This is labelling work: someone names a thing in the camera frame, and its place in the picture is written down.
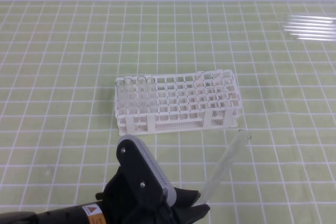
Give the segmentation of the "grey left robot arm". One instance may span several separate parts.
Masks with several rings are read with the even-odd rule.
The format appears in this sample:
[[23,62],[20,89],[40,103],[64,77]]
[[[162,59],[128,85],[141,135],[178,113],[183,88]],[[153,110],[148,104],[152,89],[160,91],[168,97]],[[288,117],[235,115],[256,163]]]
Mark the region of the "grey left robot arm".
[[1,223],[195,223],[208,214],[208,204],[195,205],[200,192],[175,188],[136,136],[121,137],[116,156],[120,166],[95,202],[3,213]]

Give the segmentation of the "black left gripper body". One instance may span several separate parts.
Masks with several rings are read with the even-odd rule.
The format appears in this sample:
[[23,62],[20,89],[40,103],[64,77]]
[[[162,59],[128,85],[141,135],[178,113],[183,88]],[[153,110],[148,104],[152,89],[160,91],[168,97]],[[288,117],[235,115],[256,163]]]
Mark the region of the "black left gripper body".
[[107,223],[176,223],[172,210],[176,190],[146,144],[124,135],[116,156],[120,164],[116,174],[96,195]]

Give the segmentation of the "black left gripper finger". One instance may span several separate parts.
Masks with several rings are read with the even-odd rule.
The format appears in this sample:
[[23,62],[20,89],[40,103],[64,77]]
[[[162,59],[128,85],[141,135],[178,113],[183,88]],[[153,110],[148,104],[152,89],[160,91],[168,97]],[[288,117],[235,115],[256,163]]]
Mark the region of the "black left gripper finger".
[[191,207],[201,196],[198,190],[188,190],[176,187],[174,189],[176,191],[174,207]]
[[171,214],[168,223],[171,224],[190,224],[204,218],[210,210],[209,205],[191,206],[190,204],[174,204],[171,207]]

